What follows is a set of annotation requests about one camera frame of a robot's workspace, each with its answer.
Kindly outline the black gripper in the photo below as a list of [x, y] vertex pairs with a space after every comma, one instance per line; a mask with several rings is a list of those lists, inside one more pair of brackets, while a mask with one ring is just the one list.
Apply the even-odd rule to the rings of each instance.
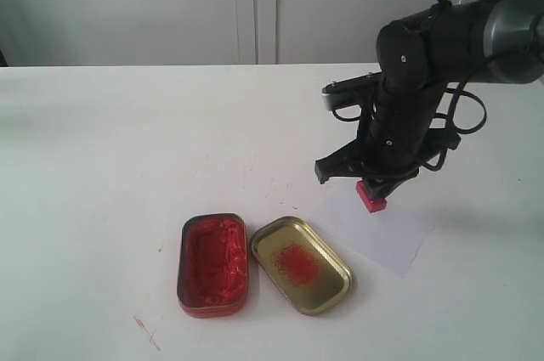
[[361, 178], [368, 200], [387, 199], [430, 160], [461, 142], [452, 128], [431, 127], [446, 90], [444, 82], [398, 89], [382, 77], [377, 91], [357, 104], [355, 140], [315, 162], [318, 181]]

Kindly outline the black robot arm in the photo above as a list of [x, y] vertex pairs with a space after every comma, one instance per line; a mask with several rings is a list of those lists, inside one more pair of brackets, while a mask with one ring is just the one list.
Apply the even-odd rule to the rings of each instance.
[[543, 74], [543, 0], [439, 3], [384, 26], [376, 72], [323, 88], [332, 113], [358, 106], [356, 137], [314, 165], [321, 183], [358, 178], [386, 199], [421, 169], [437, 172], [467, 130], [454, 121], [471, 82], [526, 84]]

